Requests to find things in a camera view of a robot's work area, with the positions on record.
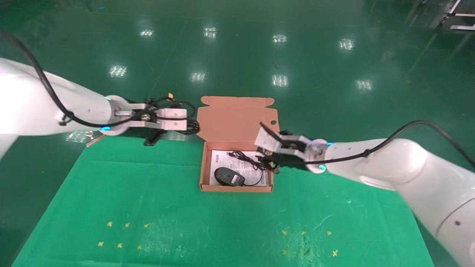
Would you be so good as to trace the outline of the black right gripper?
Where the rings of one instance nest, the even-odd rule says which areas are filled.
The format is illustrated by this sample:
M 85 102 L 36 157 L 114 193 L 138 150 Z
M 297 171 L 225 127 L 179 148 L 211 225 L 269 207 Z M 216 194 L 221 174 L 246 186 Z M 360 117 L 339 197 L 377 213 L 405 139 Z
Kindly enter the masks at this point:
M 304 160 L 298 156 L 292 154 L 279 154 L 274 153 L 274 159 L 272 158 L 272 152 L 263 148 L 257 149 L 257 157 L 259 157 L 260 164 L 265 167 L 268 171 L 271 171 L 274 174 L 279 174 L 280 167 L 287 168 L 306 168 L 307 166 L 303 163 Z

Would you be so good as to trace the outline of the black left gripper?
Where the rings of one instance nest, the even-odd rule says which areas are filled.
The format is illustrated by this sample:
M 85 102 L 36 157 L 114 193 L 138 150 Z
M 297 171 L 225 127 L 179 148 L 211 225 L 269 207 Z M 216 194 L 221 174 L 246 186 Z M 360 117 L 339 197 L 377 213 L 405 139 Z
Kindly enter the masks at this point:
M 149 129 L 144 137 L 144 146 L 154 146 L 165 133 L 163 129 Z

